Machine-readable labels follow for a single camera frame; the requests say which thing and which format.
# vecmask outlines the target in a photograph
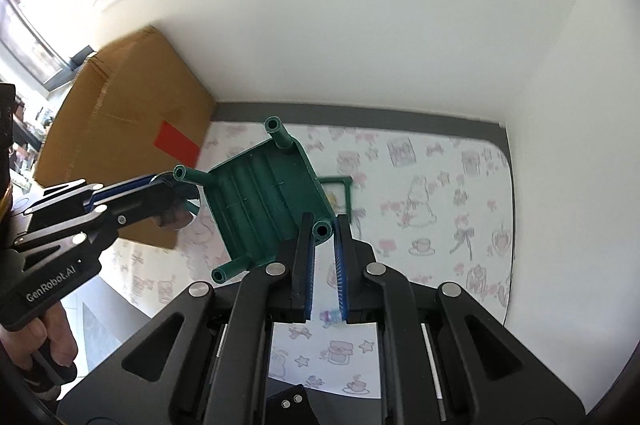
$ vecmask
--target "human hand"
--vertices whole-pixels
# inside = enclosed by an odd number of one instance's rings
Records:
[[[11,361],[23,371],[33,367],[31,354],[40,349],[47,338],[51,341],[51,358],[58,365],[70,366],[78,355],[78,345],[60,302],[19,331],[7,331],[0,326],[0,342]]]

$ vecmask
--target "patterned tablecloth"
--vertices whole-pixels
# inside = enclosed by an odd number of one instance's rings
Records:
[[[497,147],[422,133],[287,124],[318,176],[353,177],[356,239],[411,281],[453,280],[500,322],[509,299],[511,174]],[[267,138],[261,124],[213,122],[198,160],[208,170]],[[337,211],[340,186],[325,186]],[[178,234],[176,250],[118,240],[101,257],[101,276],[149,316],[193,280],[210,281],[228,254],[203,208]],[[316,249],[312,320],[276,325],[270,376],[322,391],[380,397],[374,325],[340,321],[333,240]]]

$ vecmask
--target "red rectangle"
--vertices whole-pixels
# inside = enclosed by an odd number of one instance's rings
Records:
[[[185,135],[178,131],[174,126],[166,120],[162,121],[160,131],[154,146],[158,147],[170,156],[173,156],[183,165],[187,167],[195,167],[200,153],[200,147],[189,140]]]

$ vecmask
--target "printed heart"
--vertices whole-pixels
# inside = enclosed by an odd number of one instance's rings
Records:
[[[511,245],[511,230],[500,228],[500,230],[494,231],[492,234],[492,243],[494,244],[495,250],[500,255],[504,255]]]

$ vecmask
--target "cardboard box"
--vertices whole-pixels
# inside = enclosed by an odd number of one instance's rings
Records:
[[[42,147],[34,180],[44,187],[85,179],[110,185],[194,166],[215,108],[209,92],[155,28],[89,57]],[[176,234],[149,219],[120,236],[173,248]]]

